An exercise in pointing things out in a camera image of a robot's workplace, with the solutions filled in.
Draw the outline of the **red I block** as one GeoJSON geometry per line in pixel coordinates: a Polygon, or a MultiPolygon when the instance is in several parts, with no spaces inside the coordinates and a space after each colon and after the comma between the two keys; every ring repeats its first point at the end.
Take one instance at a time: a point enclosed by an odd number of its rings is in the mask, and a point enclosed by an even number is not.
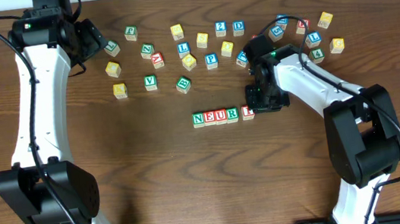
{"type": "Polygon", "coordinates": [[[243,120],[251,120],[254,119],[255,117],[254,111],[250,109],[248,106],[242,106],[241,113],[243,115],[243,120]]]}

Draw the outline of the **green R block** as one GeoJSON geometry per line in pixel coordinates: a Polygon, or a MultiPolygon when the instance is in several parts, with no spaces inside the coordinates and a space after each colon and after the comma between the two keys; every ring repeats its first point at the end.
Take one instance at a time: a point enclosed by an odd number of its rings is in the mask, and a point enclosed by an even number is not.
{"type": "Polygon", "coordinates": [[[229,109],[226,109],[226,117],[227,117],[227,123],[229,124],[232,124],[233,122],[238,122],[240,115],[238,113],[237,108],[231,107],[229,109]]]}

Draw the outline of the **red U block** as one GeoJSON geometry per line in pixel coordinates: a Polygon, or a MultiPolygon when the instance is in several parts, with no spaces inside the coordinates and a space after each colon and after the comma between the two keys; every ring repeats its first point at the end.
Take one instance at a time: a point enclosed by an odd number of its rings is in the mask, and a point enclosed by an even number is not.
{"type": "Polygon", "coordinates": [[[215,114],[217,125],[223,125],[223,124],[227,123],[228,116],[227,116],[227,112],[225,109],[215,110],[214,114],[215,114]]]}

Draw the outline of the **blue P block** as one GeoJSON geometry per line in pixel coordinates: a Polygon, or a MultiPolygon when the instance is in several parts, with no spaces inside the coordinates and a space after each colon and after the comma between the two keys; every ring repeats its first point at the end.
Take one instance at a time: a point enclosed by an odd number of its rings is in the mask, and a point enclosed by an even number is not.
{"type": "Polygon", "coordinates": [[[210,71],[211,69],[217,69],[218,68],[218,57],[216,53],[209,53],[205,55],[205,62],[206,62],[206,68],[210,71]]]}

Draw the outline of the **green N block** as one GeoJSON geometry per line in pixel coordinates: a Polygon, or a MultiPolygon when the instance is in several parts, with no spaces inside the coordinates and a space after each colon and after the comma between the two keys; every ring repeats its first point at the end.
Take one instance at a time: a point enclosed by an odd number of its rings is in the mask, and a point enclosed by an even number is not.
{"type": "Polygon", "coordinates": [[[201,127],[205,127],[206,126],[202,112],[194,113],[192,115],[192,119],[193,119],[194,128],[201,128],[201,127]]]}

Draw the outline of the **red E block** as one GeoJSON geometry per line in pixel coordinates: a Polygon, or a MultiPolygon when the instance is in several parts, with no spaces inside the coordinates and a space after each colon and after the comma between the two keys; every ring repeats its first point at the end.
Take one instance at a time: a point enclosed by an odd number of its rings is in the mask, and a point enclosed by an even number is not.
{"type": "Polygon", "coordinates": [[[216,117],[214,111],[206,111],[203,113],[204,124],[205,126],[215,125],[216,117]]]}

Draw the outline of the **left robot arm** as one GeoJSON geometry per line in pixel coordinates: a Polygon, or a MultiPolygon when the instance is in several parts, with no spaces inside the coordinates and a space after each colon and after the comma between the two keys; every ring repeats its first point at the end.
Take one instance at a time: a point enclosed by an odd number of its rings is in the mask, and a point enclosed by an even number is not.
{"type": "Polygon", "coordinates": [[[20,80],[20,115],[11,168],[0,196],[24,224],[111,224],[99,209],[96,179],[73,163],[67,133],[67,82],[106,44],[67,2],[26,11],[8,34],[20,80]]]}

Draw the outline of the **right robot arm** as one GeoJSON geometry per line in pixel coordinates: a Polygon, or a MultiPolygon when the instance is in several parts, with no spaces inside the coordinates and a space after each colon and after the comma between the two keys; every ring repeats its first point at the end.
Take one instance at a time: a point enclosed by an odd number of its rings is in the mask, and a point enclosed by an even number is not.
{"type": "Polygon", "coordinates": [[[380,191],[400,162],[400,124],[390,95],[378,84],[363,88],[315,65],[293,45],[247,52],[254,113],[279,111],[295,95],[323,117],[329,159],[341,179],[332,211],[335,224],[377,224],[380,191]]]}

